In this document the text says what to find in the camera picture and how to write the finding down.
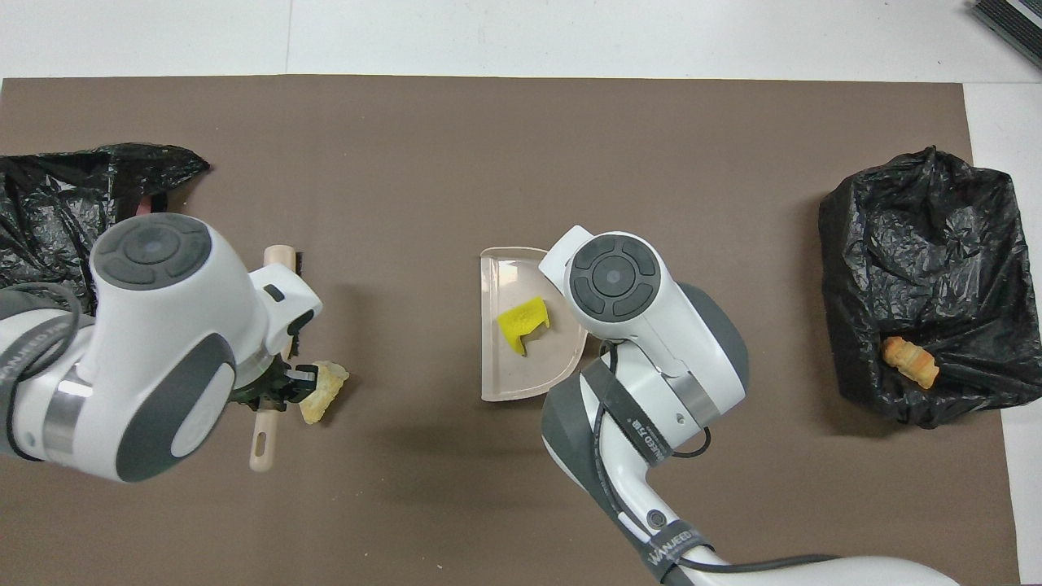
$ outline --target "brown mat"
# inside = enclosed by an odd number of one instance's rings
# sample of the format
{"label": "brown mat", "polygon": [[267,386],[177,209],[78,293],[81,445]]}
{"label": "brown mat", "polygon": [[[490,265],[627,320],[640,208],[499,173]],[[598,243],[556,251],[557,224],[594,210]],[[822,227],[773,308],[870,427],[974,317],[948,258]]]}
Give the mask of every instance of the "brown mat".
{"label": "brown mat", "polygon": [[173,211],[248,266],[289,243],[326,311],[302,358],[355,374],[247,468],[230,408],[173,471],[120,486],[0,459],[13,584],[650,584],[540,441],[539,398],[479,400],[478,252],[568,227],[646,237],[748,343],[710,451],[651,474],[734,562],[911,558],[1017,581],[997,413],[933,432],[839,397],[817,202],[936,144],[969,157],[958,86],[410,77],[5,80],[0,152],[146,141],[214,164]]}

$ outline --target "croissant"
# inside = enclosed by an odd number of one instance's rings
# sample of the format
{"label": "croissant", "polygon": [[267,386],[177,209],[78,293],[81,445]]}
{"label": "croissant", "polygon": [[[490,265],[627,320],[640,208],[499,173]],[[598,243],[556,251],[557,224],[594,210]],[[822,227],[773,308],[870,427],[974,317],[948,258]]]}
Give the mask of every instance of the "croissant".
{"label": "croissant", "polygon": [[934,386],[940,372],[934,362],[934,355],[900,336],[891,336],[883,341],[883,360],[924,390]]}

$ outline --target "black trash bag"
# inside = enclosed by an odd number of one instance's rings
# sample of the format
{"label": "black trash bag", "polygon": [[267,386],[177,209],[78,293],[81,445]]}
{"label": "black trash bag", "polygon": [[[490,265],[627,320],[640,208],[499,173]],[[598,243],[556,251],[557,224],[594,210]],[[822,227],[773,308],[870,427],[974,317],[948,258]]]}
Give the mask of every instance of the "black trash bag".
{"label": "black trash bag", "polygon": [[64,285],[94,315],[88,264],[94,241],[143,200],[162,201],[207,169],[190,150],[146,144],[0,156],[0,287]]}
{"label": "black trash bag", "polygon": [[[840,392],[934,429],[1042,394],[1042,344],[1013,181],[931,147],[847,177],[821,202],[822,292]],[[901,336],[934,386],[883,362]]]}

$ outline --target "white table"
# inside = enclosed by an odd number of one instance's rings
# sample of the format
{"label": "white table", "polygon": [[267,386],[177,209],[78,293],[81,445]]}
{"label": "white table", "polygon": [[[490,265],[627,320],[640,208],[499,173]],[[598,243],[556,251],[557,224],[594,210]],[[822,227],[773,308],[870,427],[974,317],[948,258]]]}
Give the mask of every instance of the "white table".
{"label": "white table", "polygon": [[[4,77],[281,73],[965,84],[974,164],[1042,250],[1042,70],[961,0],[0,0]],[[1042,401],[1002,413],[1020,577],[1042,583]]]}

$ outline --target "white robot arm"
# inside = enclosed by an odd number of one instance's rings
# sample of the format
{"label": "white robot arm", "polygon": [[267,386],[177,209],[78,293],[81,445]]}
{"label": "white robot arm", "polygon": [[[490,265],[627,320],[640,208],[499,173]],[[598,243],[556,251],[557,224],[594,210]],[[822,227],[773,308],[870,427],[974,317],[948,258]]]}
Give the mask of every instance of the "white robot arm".
{"label": "white robot arm", "polygon": [[205,223],[125,220],[90,268],[96,320],[0,292],[0,453],[141,481],[199,447],[229,399],[284,408],[314,389],[276,355],[321,301],[281,265],[248,273]]}
{"label": "white robot arm", "polygon": [[543,441],[673,586],[952,585],[905,560],[804,556],[727,564],[648,486],[651,466],[735,407],[748,385],[748,355],[726,315],[700,290],[677,284],[659,253],[625,233],[569,230],[540,270],[609,353],[557,384],[543,410]]}

